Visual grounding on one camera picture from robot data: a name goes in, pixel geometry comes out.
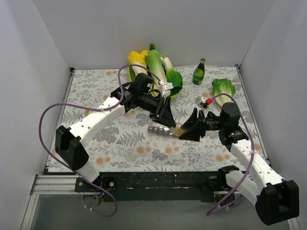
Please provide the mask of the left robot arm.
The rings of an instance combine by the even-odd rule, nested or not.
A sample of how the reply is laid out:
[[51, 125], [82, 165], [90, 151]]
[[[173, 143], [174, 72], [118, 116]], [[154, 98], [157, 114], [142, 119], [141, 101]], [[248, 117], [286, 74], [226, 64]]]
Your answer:
[[148, 111], [150, 118], [156, 123], [167, 127], [176, 126], [170, 108], [170, 97], [166, 96], [173, 85], [160, 81], [156, 90], [158, 95], [152, 96], [149, 90], [153, 83], [151, 76], [139, 73], [133, 82], [122, 84], [114, 90], [97, 112], [91, 112], [68, 128], [60, 126], [56, 130], [56, 153], [71, 170], [86, 180], [85, 185], [90, 191], [98, 191], [102, 180], [99, 171], [90, 162], [85, 147], [105, 126], [136, 107]]

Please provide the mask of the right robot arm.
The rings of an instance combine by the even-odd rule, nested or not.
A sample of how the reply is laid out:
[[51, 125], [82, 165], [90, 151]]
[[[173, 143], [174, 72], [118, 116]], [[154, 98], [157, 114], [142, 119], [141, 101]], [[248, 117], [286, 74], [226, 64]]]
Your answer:
[[287, 181], [255, 152], [254, 142], [239, 126], [242, 114], [235, 103], [225, 103], [219, 116], [194, 108], [182, 125], [181, 140], [199, 142], [206, 131], [218, 131], [222, 145], [246, 168], [236, 166], [218, 170], [217, 184], [222, 190], [232, 188], [252, 203], [265, 225], [272, 225], [299, 216], [299, 187]]

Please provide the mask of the grey weekly pill organizer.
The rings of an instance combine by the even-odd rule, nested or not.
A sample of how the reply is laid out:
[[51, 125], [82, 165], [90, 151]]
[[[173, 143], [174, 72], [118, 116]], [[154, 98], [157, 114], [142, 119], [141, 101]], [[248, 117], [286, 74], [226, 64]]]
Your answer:
[[148, 125], [147, 131], [152, 134], [162, 135], [162, 136], [171, 136], [178, 138], [178, 135], [174, 133], [174, 128], [168, 128], [165, 126], [155, 126], [155, 125]]

